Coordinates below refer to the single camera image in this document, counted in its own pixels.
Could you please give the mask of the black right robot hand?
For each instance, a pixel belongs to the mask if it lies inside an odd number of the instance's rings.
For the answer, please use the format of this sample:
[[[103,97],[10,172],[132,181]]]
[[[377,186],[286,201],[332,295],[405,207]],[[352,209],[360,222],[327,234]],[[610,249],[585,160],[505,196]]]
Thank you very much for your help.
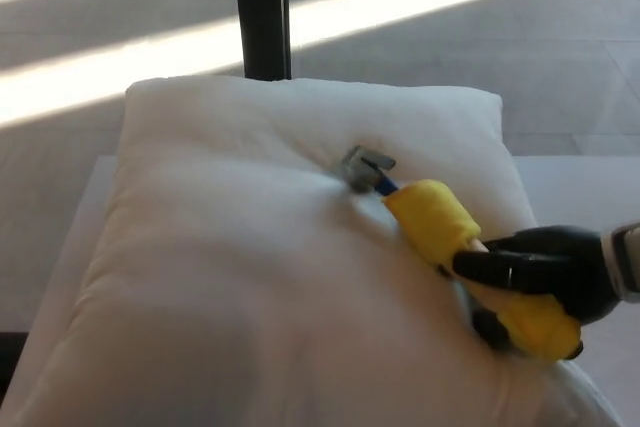
[[[602,319],[621,302],[596,231],[574,226],[536,227],[490,240],[486,247],[486,252],[457,253],[454,273],[507,291],[550,294],[583,325]]]

